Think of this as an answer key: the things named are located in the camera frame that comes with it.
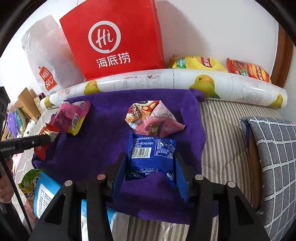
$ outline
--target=red snack bag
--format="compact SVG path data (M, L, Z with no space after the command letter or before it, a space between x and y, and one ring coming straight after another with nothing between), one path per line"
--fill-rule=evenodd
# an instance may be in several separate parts
M164 68L154 0L87 0L60 22L87 80Z
M46 150L50 147L50 145L54 142L59 133L59 128L50 124L45 123L45 127L43 127L39 133L39 135L47 134L50 136L50 143L46 146L37 146L34 147L34 152L41 158L43 161L45 160Z
M240 74L271 83L269 74L259 65L227 59L226 68L229 73Z

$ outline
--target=human hand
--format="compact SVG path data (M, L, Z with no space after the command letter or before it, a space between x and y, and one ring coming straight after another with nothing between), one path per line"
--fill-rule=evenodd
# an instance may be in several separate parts
M11 175L13 176L12 173L12 164L13 161L11 158L8 158L7 161L7 166L10 170ZM8 176L6 173L3 173L3 175L0 178L0 201L7 203L10 202L12 196L13 196L14 192L13 192L13 188L11 186L11 183L8 179Z

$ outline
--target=snack wrapper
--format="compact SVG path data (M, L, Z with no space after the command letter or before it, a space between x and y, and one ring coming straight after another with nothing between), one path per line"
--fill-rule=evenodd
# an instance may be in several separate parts
M36 185L40 172L42 171L42 169L32 169L28 171L22 179L22 182L18 184L19 189L24 193L31 207L34 205Z
M229 73L248 76L254 79L271 83L269 74L259 65L246 63L238 60L227 59L226 67Z
M31 207L28 200L25 202L24 208L26 210L26 213L28 215L28 218L29 218L30 222L33 222L37 217L34 214L34 209Z
M47 134L50 136L50 143L45 146L37 146L34 147L34 152L41 158L43 161L45 160L46 150L50 147L50 145L54 142L57 135L59 133L59 128L53 126L51 124L45 123L45 127L43 127L39 133L39 135Z
M57 126L59 131L76 135L80 130L83 120L91 107L90 101L79 101L71 104L64 101L56 114L53 115L50 124Z
M177 122L174 115L160 100L134 103L128 109L126 122L137 134L160 138L181 131L185 127Z
M176 141L130 133L126 180L136 180L156 172L164 173L176 187L174 153Z
M174 55L170 60L170 68L228 72L219 60L199 56L182 57Z

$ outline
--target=white plastic bag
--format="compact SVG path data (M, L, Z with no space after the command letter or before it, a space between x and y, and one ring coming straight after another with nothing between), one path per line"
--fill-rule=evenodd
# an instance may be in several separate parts
M51 15L37 21L26 31L22 47L46 95L85 82L63 30Z

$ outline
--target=red paper bag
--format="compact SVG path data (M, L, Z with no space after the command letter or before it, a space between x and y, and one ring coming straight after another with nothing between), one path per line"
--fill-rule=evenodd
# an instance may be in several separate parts
M164 68L154 0L87 0L60 22L87 80Z

